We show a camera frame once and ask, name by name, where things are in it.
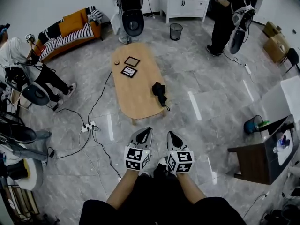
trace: black chair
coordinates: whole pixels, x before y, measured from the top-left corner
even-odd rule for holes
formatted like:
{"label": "black chair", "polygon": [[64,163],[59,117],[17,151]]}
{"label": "black chair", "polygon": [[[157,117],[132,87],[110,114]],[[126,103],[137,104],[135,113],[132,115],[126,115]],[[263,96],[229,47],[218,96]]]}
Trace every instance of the black chair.
{"label": "black chair", "polygon": [[292,64],[292,66],[289,68],[289,70],[286,71],[286,73],[288,71],[290,71],[292,69],[292,67],[294,67],[294,66],[296,66],[297,69],[298,69],[298,71],[300,72],[300,69],[298,67],[299,55],[297,54],[297,52],[296,52],[295,49],[293,49],[293,48],[289,49],[289,51],[287,52],[286,56],[281,61],[281,64],[283,64],[287,59],[290,61],[290,63]]}

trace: white cabinet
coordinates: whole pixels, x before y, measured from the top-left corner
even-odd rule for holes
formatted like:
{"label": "white cabinet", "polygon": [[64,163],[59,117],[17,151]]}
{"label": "white cabinet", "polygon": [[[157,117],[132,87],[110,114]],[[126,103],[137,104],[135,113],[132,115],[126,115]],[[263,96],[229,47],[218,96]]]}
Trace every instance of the white cabinet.
{"label": "white cabinet", "polygon": [[201,17],[204,22],[209,0],[160,0],[160,15],[166,14],[166,23],[174,17]]}

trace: yellow pillow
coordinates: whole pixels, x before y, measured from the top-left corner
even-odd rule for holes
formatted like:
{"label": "yellow pillow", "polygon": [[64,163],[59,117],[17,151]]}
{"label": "yellow pillow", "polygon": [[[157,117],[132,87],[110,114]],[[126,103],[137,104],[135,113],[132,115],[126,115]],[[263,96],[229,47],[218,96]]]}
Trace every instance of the yellow pillow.
{"label": "yellow pillow", "polygon": [[88,22],[88,17],[86,15],[85,8],[82,9],[82,10],[80,10],[80,11],[77,11],[75,13],[72,13],[72,14],[70,14],[68,16],[65,16],[65,17],[63,17],[63,19],[64,19],[64,21],[69,20],[69,19],[73,20],[74,17],[78,18],[78,14],[81,14],[81,20],[82,20],[83,24],[86,24]]}
{"label": "yellow pillow", "polygon": [[83,29],[82,20],[66,20],[59,23],[61,36],[64,38],[72,32],[76,32],[80,29]]}

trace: person lying on sofa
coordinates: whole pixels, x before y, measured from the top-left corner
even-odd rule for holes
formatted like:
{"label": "person lying on sofa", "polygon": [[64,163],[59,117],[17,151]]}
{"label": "person lying on sofa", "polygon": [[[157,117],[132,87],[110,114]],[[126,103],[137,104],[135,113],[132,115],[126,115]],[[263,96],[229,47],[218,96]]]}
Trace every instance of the person lying on sofa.
{"label": "person lying on sofa", "polygon": [[[4,76],[4,66],[7,62],[14,59],[19,63],[26,63],[30,58],[38,62],[38,58],[34,55],[32,50],[32,42],[25,43],[18,37],[13,37],[8,39],[7,29],[9,24],[0,25],[0,65],[3,71],[2,76]],[[29,71],[29,76],[31,81],[38,83],[49,95],[51,101],[56,102],[58,105],[63,104],[63,98],[59,94],[54,94],[52,90],[46,85],[50,83],[53,87],[59,89],[68,98],[74,93],[77,84],[74,82],[68,86],[64,81],[62,81],[51,69],[49,69],[45,64],[42,64],[42,69],[40,70],[34,66],[24,66],[24,69]]]}

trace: white wall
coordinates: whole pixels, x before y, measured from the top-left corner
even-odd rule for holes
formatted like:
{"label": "white wall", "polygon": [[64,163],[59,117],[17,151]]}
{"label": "white wall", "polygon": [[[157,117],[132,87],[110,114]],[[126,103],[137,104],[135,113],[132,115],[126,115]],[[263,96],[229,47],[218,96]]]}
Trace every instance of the white wall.
{"label": "white wall", "polygon": [[[150,0],[153,12],[159,11],[159,0]],[[111,0],[0,0],[0,24],[11,24],[10,37],[25,40],[28,33],[38,34],[60,20],[63,16],[94,5],[107,22],[113,15]],[[148,0],[144,0],[142,11],[150,12]]]}
{"label": "white wall", "polygon": [[300,2],[296,0],[263,0],[254,17],[254,21],[266,24],[273,22],[282,28],[282,33],[294,47],[298,54],[300,51]]}

